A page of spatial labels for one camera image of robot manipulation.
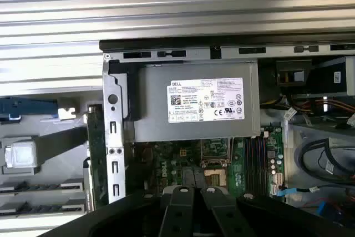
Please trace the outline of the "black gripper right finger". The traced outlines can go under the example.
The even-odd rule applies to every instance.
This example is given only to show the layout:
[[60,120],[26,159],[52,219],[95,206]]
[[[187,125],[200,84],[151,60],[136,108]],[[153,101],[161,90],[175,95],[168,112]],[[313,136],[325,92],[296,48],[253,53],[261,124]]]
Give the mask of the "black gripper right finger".
[[208,185],[200,167],[194,167],[194,184],[218,236],[354,236],[353,229],[267,196],[232,198],[225,188]]

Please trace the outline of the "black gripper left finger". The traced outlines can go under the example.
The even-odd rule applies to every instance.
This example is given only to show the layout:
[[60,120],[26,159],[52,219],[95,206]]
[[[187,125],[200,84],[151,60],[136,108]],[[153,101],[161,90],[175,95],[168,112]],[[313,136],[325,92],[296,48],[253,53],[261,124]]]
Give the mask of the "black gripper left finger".
[[162,196],[138,191],[59,226],[44,236],[191,236],[194,169],[182,169],[182,185]]

